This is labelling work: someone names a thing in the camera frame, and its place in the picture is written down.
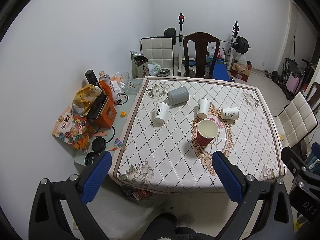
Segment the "red ribbed paper cup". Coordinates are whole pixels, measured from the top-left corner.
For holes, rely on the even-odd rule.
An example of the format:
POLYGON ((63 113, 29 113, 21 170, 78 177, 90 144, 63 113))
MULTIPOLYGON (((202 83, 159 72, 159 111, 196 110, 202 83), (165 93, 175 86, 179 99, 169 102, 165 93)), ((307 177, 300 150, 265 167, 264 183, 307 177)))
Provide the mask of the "red ribbed paper cup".
POLYGON ((213 120, 201 120, 196 128, 196 142, 200 146, 207 146, 217 136, 218 132, 219 128, 213 120))

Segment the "white paper cup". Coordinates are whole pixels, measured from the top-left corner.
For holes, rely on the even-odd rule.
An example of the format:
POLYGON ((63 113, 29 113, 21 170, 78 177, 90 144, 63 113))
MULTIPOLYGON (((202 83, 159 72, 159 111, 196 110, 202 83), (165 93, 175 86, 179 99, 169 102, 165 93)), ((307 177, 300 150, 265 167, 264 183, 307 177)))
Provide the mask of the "white paper cup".
POLYGON ((210 101, 205 98, 201 98, 197 101, 197 117, 200 119, 205 119, 208 116, 210 108, 210 101))
POLYGON ((169 111, 169 105, 166 102, 158 102, 156 103, 156 109, 155 109, 155 117, 154 121, 158 124, 164 124, 166 115, 169 111))
POLYGON ((239 118, 238 107, 221 109, 221 118, 226 119, 226 120, 238 120, 238 118, 239 118))

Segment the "grey paper cup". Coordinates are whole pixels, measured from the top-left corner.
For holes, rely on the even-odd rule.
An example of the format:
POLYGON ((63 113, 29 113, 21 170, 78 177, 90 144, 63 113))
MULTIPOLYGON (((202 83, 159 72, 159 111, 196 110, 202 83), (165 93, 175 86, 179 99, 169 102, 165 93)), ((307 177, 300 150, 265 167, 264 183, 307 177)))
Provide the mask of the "grey paper cup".
POLYGON ((189 92, 184 86, 168 91, 167 96, 170 105, 178 105, 189 100, 189 92))

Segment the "white paper cup far left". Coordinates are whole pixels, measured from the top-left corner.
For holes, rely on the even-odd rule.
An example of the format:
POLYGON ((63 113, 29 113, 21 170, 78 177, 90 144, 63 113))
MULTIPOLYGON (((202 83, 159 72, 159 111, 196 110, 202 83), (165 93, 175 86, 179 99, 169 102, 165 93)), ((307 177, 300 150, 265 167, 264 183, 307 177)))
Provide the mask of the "white paper cup far left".
POLYGON ((164 124, 166 115, 169 111, 169 105, 166 102, 158 102, 156 103, 156 109, 155 109, 155 117, 154 121, 158 124, 164 124))

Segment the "blue denim clothing pile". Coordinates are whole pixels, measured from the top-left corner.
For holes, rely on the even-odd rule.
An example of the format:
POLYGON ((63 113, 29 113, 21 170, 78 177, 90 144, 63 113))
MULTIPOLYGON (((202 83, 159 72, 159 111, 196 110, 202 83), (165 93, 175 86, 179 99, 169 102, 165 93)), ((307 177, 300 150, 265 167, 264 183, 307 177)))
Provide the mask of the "blue denim clothing pile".
POLYGON ((315 173, 316 170, 319 170, 319 159, 312 152, 309 154, 305 162, 311 172, 315 173))

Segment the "snack package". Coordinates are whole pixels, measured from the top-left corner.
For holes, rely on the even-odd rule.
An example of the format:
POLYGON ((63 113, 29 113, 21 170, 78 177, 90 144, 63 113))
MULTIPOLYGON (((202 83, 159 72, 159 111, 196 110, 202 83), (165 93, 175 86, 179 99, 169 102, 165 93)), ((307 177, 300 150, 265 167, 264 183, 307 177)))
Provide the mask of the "snack package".
POLYGON ((89 147, 89 124, 87 121, 67 107, 58 118, 52 135, 82 152, 89 147))

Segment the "cream padded chair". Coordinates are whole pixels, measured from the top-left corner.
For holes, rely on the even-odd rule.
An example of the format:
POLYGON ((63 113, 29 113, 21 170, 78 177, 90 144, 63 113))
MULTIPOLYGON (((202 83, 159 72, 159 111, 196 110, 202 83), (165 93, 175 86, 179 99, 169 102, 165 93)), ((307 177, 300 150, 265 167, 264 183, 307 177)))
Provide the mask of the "cream padded chair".
POLYGON ((299 92, 277 116, 273 116, 282 147, 297 145, 318 125, 305 96, 299 92))
POLYGON ((146 75, 165 77, 173 74, 174 52, 171 37, 142 38, 140 49, 142 55, 148 59, 140 68, 142 77, 146 75))

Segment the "dark wooden chair far right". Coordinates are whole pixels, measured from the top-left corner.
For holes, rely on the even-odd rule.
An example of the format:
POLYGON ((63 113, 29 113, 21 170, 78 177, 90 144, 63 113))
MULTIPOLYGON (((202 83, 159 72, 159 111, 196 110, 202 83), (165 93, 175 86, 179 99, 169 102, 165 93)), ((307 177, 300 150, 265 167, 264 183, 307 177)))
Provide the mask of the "dark wooden chair far right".
POLYGON ((320 107, 320 84, 316 81, 313 82, 307 96, 308 103, 311 109, 317 113, 320 107))

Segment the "dark wooden chair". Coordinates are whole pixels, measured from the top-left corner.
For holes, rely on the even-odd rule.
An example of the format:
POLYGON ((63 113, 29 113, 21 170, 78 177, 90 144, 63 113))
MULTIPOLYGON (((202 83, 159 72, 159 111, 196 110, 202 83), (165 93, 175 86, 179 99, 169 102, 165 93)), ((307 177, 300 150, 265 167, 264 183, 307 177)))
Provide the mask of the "dark wooden chair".
POLYGON ((316 81, 313 82, 307 96, 308 103, 311 109, 317 113, 320 107, 320 84, 316 81))
POLYGON ((188 51, 188 42, 192 41, 195 43, 195 53, 196 53, 196 72, 195 78, 205 78, 205 68, 206 68, 206 55, 208 44, 214 42, 216 44, 216 49, 214 51, 213 60, 209 69, 208 78, 213 78, 213 71, 216 64, 217 54, 220 48, 220 40, 205 32, 195 32, 189 34, 183 39, 183 49, 184 49, 184 58, 185 58, 185 76, 191 77, 190 74, 190 64, 189 64, 189 51, 188 51))

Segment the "floral patterned tablecloth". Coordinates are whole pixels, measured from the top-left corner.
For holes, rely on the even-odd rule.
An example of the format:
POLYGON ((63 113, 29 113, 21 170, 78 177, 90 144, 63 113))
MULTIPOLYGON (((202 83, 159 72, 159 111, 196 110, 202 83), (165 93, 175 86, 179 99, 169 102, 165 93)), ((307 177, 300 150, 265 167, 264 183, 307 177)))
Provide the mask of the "floral patterned tablecloth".
POLYGON ((244 174, 281 178, 286 168, 271 112, 256 87, 188 77, 146 77, 127 115, 110 177, 157 193, 222 189, 221 152, 244 174))

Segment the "orange box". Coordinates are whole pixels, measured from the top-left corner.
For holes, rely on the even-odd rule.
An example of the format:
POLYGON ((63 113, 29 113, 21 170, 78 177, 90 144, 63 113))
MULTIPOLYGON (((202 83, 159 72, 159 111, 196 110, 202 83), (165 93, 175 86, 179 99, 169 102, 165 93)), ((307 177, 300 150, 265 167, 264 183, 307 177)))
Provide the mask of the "orange box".
POLYGON ((94 122, 100 128, 111 128, 117 114, 113 101, 107 98, 104 103, 99 103, 97 110, 99 114, 94 122))

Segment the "yellow plastic bag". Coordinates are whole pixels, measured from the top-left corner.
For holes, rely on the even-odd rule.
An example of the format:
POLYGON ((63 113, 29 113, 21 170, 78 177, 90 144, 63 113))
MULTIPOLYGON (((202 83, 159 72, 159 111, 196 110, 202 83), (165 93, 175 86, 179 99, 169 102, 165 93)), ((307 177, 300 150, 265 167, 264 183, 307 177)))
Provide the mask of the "yellow plastic bag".
POLYGON ((85 87, 77 91, 72 102, 72 109, 80 116, 86 116, 94 101, 102 92, 103 91, 98 86, 90 84, 85 85, 85 87))

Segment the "pink suitcase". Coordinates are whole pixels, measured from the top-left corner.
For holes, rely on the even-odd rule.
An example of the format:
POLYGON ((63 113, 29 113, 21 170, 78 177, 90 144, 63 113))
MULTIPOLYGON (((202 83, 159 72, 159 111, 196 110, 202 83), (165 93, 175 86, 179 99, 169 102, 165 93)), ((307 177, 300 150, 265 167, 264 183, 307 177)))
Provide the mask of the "pink suitcase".
POLYGON ((291 72, 286 83, 287 90, 292 94, 296 94, 297 90, 300 87, 300 84, 301 78, 296 73, 291 72))

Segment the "white squat rack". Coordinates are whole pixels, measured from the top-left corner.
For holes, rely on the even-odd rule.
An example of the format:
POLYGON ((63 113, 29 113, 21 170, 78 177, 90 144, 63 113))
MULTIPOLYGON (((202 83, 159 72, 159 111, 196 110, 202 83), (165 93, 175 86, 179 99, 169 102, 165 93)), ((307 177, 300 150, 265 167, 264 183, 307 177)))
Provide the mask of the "white squat rack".
MULTIPOLYGON (((171 36, 172 36, 172 44, 175 45, 176 41, 178 39, 178 43, 179 43, 179 49, 178 49, 178 68, 177 68, 177 75, 181 76, 181 71, 182 71, 182 52, 183 52, 183 38, 185 37, 185 35, 183 35, 183 23, 184 23, 184 16, 182 13, 180 13, 179 17, 179 25, 180 25, 180 29, 178 31, 178 35, 176 35, 176 30, 175 28, 171 29, 171 36)), ((235 22, 235 24, 233 25, 233 29, 232 29, 232 36, 231 36, 231 40, 230 41, 223 41, 220 40, 220 42, 225 42, 225 43, 229 43, 229 49, 228 49, 228 53, 226 55, 226 59, 227 59, 227 67, 229 68, 231 66, 231 59, 234 55, 235 51, 238 51, 240 49, 240 45, 239 42, 237 42, 237 39, 239 38, 239 29, 240 26, 238 25, 238 21, 235 22)))

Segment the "cream padded chair back left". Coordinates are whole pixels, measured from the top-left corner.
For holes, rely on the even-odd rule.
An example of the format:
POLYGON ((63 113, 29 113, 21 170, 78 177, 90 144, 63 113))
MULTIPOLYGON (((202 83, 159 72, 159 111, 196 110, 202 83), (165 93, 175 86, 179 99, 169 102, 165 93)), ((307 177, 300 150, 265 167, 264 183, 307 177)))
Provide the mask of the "cream padded chair back left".
POLYGON ((173 74, 174 52, 171 37, 142 38, 140 49, 142 55, 148 59, 140 68, 142 77, 146 75, 165 77, 173 74))

